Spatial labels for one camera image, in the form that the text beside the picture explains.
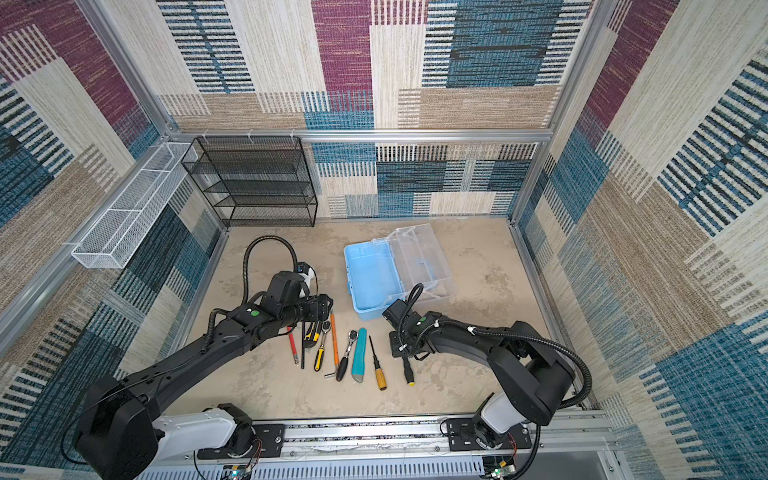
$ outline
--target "screwdriver handle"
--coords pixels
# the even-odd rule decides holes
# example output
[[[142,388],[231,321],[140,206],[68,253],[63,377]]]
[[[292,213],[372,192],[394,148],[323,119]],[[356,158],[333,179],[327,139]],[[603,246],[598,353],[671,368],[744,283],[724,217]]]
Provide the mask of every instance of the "screwdriver handle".
[[[344,356],[339,361],[339,368],[336,370],[336,381],[341,382],[341,379],[344,378],[344,373],[346,373],[346,364],[349,363],[349,357]]]
[[[317,355],[315,355],[315,372],[320,371],[320,367],[323,364],[323,357],[325,356],[325,349],[318,349]]]
[[[381,367],[376,369],[376,383],[379,384],[379,390],[386,390],[386,379],[384,378],[384,370]]]
[[[411,363],[408,361],[407,356],[402,358],[402,367],[405,370],[406,382],[408,382],[408,385],[414,386],[416,382],[413,380],[413,370],[411,370]]]

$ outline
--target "teal tool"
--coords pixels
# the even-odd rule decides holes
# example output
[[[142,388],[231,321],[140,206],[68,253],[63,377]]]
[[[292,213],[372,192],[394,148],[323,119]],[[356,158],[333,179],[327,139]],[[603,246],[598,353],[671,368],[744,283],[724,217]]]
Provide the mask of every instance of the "teal tool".
[[[355,358],[352,362],[352,378],[362,383],[362,376],[366,373],[366,344],[368,331],[360,329],[358,332],[357,346],[355,347]]]

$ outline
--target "black mesh shelf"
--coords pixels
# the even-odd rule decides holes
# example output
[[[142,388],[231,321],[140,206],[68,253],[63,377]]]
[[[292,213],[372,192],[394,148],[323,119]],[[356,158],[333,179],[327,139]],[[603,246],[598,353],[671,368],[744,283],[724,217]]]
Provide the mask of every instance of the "black mesh shelf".
[[[308,226],[317,196],[301,140],[291,137],[196,138],[195,161],[182,162],[227,226]]]

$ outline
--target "yellow-handled screwdriver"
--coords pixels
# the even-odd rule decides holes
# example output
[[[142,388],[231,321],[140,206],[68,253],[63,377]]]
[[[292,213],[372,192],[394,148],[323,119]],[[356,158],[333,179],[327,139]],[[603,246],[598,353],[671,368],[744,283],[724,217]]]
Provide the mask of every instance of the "yellow-handled screwdriver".
[[[371,341],[371,353],[373,354],[373,368],[376,369],[376,383],[379,384],[379,390],[386,390],[386,379],[384,379],[384,370],[379,364],[379,359],[376,357],[376,351],[373,349],[373,339],[368,337]]]
[[[315,356],[315,372],[320,371],[320,367],[323,365],[323,357],[326,353],[326,335],[328,335],[328,331],[331,330],[331,322],[326,320],[323,322],[323,339],[320,340],[320,348],[317,350],[317,355]]]

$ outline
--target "wire mesh rack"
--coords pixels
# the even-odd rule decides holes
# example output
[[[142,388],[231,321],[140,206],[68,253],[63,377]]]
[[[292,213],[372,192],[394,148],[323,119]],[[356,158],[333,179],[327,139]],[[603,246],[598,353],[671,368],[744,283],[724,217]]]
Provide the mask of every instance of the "wire mesh rack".
[[[189,144],[167,142],[99,217],[72,256],[86,268],[125,268],[186,175]]]
[[[198,137],[182,165],[224,225],[314,227],[317,195],[299,138]]]

